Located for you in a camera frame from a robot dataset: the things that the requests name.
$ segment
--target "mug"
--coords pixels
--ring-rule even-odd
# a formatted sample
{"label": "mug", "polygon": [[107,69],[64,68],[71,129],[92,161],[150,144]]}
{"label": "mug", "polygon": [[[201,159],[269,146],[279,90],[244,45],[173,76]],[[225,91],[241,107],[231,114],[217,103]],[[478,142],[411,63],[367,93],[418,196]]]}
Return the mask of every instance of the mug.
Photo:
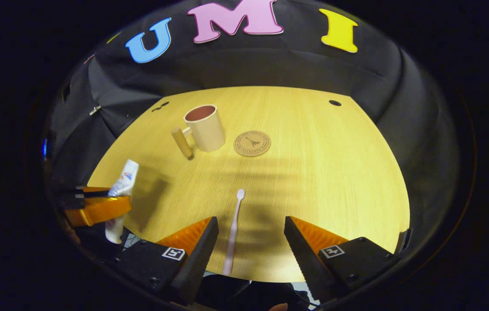
{"label": "mug", "polygon": [[193,135],[197,147],[205,152],[218,150],[225,144],[225,132],[216,106],[195,107],[185,114],[183,120],[188,127],[185,130],[176,127],[171,134],[185,157],[190,158],[193,155],[185,139],[190,134]]}

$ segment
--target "wooden table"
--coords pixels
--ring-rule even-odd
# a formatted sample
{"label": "wooden table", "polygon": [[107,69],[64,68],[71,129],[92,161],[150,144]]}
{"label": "wooden table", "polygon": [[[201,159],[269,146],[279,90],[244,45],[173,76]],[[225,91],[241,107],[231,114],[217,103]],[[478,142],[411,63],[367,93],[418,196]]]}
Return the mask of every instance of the wooden table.
{"label": "wooden table", "polygon": [[[203,104],[218,107],[225,145],[205,153],[189,137],[195,157],[187,160],[170,130],[184,128],[185,112]],[[235,152],[233,141],[247,130],[270,136],[266,154]],[[167,96],[112,144],[88,185],[110,187],[127,159],[140,169],[126,227],[156,242],[217,216],[219,237],[207,266],[215,273],[222,271],[237,190],[245,189],[232,277],[304,281],[283,234],[287,215],[347,239],[365,236],[389,252],[409,225],[408,194],[392,151],[357,103],[339,94],[243,86]]]}

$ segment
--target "pink letter m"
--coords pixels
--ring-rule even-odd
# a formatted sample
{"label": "pink letter m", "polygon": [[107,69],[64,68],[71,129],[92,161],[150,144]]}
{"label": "pink letter m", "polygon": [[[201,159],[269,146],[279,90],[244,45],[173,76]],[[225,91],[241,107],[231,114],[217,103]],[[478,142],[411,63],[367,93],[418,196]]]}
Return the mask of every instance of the pink letter m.
{"label": "pink letter m", "polygon": [[234,10],[217,3],[207,3],[189,10],[197,20],[197,36],[194,43],[205,43],[219,37],[219,31],[213,29],[212,23],[218,25],[228,35],[237,33],[245,17],[248,25],[243,28],[247,34],[279,34],[283,28],[277,24],[273,14],[272,3],[277,0],[242,0]]}

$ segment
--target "white toothpaste tube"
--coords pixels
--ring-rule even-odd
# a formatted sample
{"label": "white toothpaste tube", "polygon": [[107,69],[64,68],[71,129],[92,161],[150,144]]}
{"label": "white toothpaste tube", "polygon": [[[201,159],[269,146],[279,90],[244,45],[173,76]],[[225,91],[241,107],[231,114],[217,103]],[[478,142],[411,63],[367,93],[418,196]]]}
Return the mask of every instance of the white toothpaste tube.
{"label": "white toothpaste tube", "polygon": [[[133,185],[135,185],[135,179],[137,178],[137,171],[139,171],[139,164],[130,159],[127,160],[126,166],[120,178],[114,183],[112,188],[108,191],[109,197],[120,197],[123,195],[131,195]],[[124,232],[124,217],[116,217],[114,219],[106,221],[105,235],[106,238],[116,244],[121,244],[122,240],[120,236]]]}

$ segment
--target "coaster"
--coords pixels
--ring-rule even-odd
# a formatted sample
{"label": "coaster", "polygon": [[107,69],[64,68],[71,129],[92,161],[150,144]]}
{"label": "coaster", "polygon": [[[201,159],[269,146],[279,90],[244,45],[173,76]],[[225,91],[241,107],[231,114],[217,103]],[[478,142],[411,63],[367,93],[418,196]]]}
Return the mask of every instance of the coaster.
{"label": "coaster", "polygon": [[240,134],[235,139],[233,147],[242,156],[257,157],[266,153],[271,145],[272,141],[270,140],[270,136],[257,130],[251,130]]}

